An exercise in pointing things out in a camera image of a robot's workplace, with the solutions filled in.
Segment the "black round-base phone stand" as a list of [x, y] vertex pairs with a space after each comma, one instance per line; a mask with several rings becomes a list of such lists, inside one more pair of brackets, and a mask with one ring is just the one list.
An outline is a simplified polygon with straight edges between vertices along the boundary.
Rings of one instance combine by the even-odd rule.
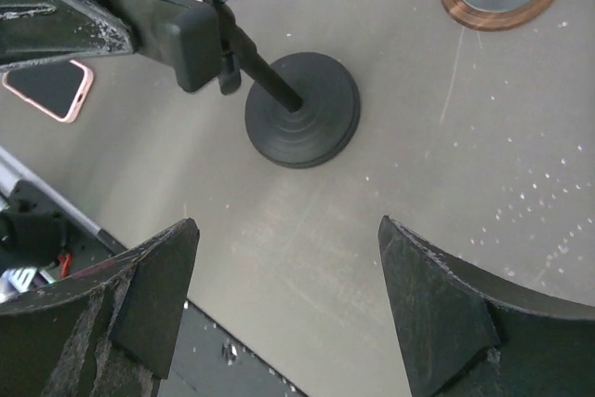
[[268, 63], [237, 24], [229, 0], [94, 1], [128, 25], [136, 52], [171, 67], [187, 93], [216, 80], [230, 95], [249, 76], [245, 130], [272, 163], [292, 169], [324, 164], [355, 134], [361, 99], [349, 70], [317, 52]]

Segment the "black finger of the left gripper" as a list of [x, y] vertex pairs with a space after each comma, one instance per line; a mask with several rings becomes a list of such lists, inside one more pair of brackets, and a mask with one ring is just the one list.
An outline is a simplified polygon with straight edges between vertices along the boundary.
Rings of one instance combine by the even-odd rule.
[[96, 0], [1, 0], [1, 70], [135, 52], [130, 28]]

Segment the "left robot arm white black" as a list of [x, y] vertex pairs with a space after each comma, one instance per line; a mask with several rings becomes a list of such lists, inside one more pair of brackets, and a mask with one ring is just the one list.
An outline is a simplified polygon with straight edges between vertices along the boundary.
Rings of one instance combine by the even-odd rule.
[[[132, 32], [97, 0], [1, 0], [1, 75], [76, 58], [132, 54]], [[69, 221], [44, 195], [3, 188], [1, 268], [45, 267], [68, 241]]]

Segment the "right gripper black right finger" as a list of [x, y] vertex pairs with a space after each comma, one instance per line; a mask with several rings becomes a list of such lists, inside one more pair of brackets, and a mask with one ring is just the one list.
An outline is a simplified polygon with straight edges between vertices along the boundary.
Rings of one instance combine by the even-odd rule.
[[482, 270], [389, 216], [377, 238], [412, 395], [593, 395], [593, 307]]

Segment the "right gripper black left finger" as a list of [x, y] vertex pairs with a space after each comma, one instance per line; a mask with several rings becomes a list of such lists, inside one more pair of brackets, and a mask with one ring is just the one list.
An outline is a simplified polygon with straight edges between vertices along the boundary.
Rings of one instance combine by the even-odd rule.
[[172, 364], [199, 237], [185, 218], [2, 304], [2, 395], [156, 395]]

